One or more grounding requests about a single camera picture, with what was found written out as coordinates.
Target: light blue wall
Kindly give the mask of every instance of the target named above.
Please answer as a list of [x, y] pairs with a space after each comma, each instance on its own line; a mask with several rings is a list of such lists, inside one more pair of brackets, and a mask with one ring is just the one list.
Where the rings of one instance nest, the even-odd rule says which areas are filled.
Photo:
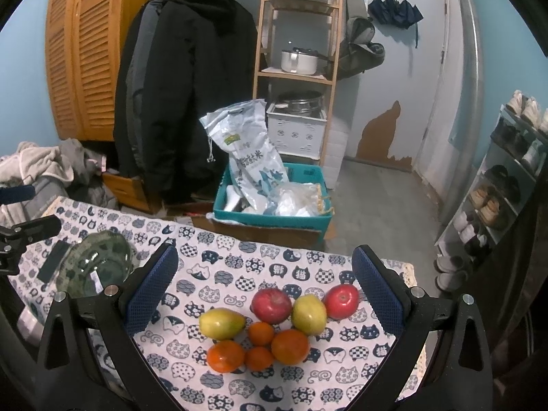
[[489, 145], [500, 105], [514, 90], [548, 107], [548, 59], [509, 0], [474, 0], [483, 49], [483, 119], [474, 165]]
[[0, 32], [0, 155], [59, 141], [46, 82], [48, 0], [23, 0]]

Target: brown shoe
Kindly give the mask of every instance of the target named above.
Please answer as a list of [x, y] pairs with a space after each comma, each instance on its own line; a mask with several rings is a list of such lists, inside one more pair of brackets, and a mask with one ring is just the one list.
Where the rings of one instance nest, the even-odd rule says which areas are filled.
[[479, 210], [487, 203], [491, 190], [491, 187], [482, 185], [470, 193], [470, 202], [476, 210]]
[[496, 230], [504, 230], [508, 224], [506, 211], [501, 206], [500, 201], [495, 197], [490, 197], [487, 204], [479, 211], [481, 221], [488, 227]]

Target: wooden wardrobe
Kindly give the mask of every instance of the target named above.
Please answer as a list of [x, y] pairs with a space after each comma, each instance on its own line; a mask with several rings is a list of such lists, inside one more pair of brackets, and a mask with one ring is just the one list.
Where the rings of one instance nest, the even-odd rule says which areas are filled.
[[[113, 141], [120, 53], [133, 17], [147, 0], [49, 0], [46, 71], [59, 138]], [[154, 211], [137, 179], [103, 174], [129, 206]]]

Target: yellow pear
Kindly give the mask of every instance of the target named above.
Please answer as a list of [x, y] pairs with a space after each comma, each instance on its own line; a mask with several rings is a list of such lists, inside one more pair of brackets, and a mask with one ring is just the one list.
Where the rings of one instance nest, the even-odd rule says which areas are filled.
[[306, 335], [319, 335], [327, 324], [325, 305], [316, 295], [300, 296], [293, 305], [291, 322]]
[[246, 318], [225, 307], [217, 307], [200, 315], [200, 332], [213, 340], [234, 338], [245, 326]]

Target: red apple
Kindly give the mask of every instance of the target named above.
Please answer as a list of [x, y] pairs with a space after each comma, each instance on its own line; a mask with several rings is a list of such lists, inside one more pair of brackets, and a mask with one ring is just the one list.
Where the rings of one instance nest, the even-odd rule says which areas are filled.
[[329, 318], [342, 320], [356, 312], [360, 304], [360, 293], [351, 284], [339, 284], [326, 293], [323, 302]]
[[289, 296], [279, 289], [261, 289], [251, 300], [249, 307], [257, 318], [269, 324], [279, 324], [291, 314], [292, 304]]

